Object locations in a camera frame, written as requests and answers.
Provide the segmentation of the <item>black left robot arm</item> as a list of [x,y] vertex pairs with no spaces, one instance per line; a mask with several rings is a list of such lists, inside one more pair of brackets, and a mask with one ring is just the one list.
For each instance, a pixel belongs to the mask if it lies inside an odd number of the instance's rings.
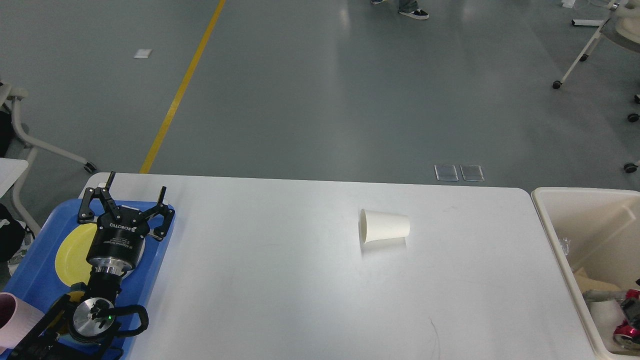
[[149,302],[176,214],[165,202],[118,201],[87,187],[58,206],[5,287],[41,310],[3,360],[123,360],[149,327]]

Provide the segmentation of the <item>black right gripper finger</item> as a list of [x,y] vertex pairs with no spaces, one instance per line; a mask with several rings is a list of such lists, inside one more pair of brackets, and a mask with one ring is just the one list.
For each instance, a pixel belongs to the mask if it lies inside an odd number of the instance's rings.
[[640,325],[640,300],[638,298],[627,298],[620,303],[622,314],[628,325]]

